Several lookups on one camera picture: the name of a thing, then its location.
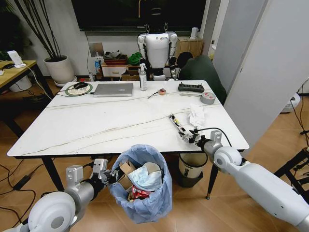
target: red package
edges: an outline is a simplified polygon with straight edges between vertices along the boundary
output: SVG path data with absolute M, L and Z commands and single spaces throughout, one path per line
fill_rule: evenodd
M 135 185 L 133 185 L 132 193 L 133 193 L 133 199 L 134 200 L 135 199 L 143 200 L 143 199 L 149 197 L 150 193 L 152 193 L 152 192 L 141 190 L 141 189 L 137 188 Z

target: controller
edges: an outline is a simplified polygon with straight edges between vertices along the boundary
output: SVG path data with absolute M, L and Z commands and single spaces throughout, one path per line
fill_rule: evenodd
M 200 92 L 200 93 L 205 91 L 202 84 L 200 84 L 200 85 L 185 85 L 182 82 L 178 85 L 178 90 L 179 91 Z

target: laptop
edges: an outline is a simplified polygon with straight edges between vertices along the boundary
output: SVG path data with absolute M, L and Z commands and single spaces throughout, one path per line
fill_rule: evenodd
M 126 97 L 132 96 L 133 83 L 98 84 L 94 97 Z

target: blue plastic bag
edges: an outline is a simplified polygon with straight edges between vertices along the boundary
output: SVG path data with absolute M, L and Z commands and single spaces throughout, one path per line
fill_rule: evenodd
M 121 153 L 112 166 L 112 171 L 119 167 L 120 163 L 131 161 L 139 168 L 146 162 L 159 165 L 163 171 L 161 188 L 151 193 L 144 200 L 136 199 L 134 202 L 127 200 L 128 193 L 119 183 L 110 185 L 110 193 L 116 199 L 118 205 L 123 207 L 128 217 L 135 223 L 158 222 L 172 210 L 172 178 L 168 166 L 162 154 L 149 145 L 134 145 L 128 151 Z

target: television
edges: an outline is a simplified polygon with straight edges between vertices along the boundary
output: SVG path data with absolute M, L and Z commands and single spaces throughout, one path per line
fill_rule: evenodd
M 81 31 L 145 31 L 149 11 L 159 7 L 169 31 L 201 28 L 206 0 L 71 0 Z

